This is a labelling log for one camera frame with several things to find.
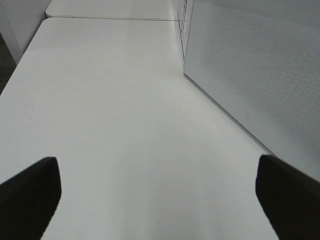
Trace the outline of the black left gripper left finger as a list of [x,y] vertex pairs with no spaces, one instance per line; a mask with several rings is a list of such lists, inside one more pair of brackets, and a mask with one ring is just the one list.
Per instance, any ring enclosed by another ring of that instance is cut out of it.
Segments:
[[0,185],[0,238],[40,240],[60,202],[56,157],[45,157]]

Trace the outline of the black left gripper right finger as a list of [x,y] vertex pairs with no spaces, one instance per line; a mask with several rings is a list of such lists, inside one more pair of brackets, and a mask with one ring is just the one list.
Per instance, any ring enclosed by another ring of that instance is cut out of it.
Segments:
[[320,238],[320,183],[281,159],[259,158],[255,194],[280,240]]

